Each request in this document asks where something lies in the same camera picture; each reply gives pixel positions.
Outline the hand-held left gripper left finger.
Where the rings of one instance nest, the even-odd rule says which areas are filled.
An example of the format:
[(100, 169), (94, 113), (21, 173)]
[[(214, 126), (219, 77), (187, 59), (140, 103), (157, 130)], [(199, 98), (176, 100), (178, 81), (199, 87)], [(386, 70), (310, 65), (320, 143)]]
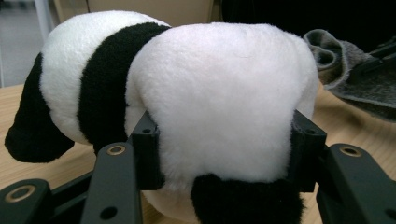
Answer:
[(145, 111), (128, 139), (134, 148), (137, 185), (141, 190), (157, 190), (163, 186), (159, 138), (158, 125)]

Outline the panda plush toy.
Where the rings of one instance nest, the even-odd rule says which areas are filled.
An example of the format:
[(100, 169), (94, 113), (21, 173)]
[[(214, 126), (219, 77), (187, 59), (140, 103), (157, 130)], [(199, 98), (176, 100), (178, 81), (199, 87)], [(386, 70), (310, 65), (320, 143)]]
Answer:
[(50, 162), (75, 144), (123, 142), (144, 114), (160, 130), (160, 213), (194, 224), (300, 224), (287, 179), (295, 113), (311, 116), (309, 47), (270, 24), (173, 27), (132, 11), (78, 15), (50, 34), (5, 145)]

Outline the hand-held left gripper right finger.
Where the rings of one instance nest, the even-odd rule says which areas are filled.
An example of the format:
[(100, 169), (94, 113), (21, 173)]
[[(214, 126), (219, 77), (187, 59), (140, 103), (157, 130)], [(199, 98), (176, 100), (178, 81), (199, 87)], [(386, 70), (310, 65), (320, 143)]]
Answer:
[(311, 119), (296, 110), (291, 124), (291, 152), (287, 180), (300, 192), (313, 192), (318, 153), (327, 134)]

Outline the white metal post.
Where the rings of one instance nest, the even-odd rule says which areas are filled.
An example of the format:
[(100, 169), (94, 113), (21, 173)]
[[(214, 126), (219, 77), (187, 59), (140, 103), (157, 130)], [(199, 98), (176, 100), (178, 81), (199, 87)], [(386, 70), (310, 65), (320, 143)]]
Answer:
[(40, 33), (43, 41), (46, 41), (54, 29), (54, 22), (50, 11), (49, 0), (34, 0), (35, 10), (38, 18)]

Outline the grey fluffy cloth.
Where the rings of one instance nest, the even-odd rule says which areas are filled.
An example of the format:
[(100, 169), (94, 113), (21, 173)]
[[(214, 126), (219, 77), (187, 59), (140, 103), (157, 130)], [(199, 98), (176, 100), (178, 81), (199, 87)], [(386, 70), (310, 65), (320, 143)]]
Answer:
[(396, 71), (356, 74), (356, 66), (377, 57), (325, 30), (306, 33), (304, 41), (315, 57), (325, 90), (374, 117), (396, 123)]

